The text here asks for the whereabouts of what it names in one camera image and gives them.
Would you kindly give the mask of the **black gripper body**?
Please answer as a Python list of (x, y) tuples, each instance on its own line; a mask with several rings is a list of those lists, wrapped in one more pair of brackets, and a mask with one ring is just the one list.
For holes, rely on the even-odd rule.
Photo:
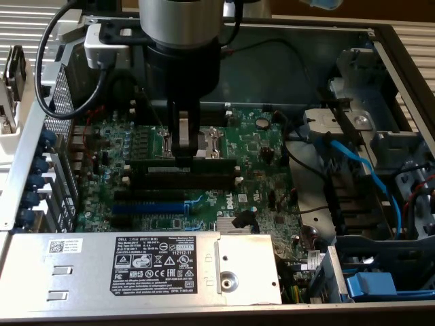
[(145, 48), (145, 73), (152, 94), (171, 101), (199, 101), (218, 85), (221, 47), (218, 40), (192, 49), (157, 43)]

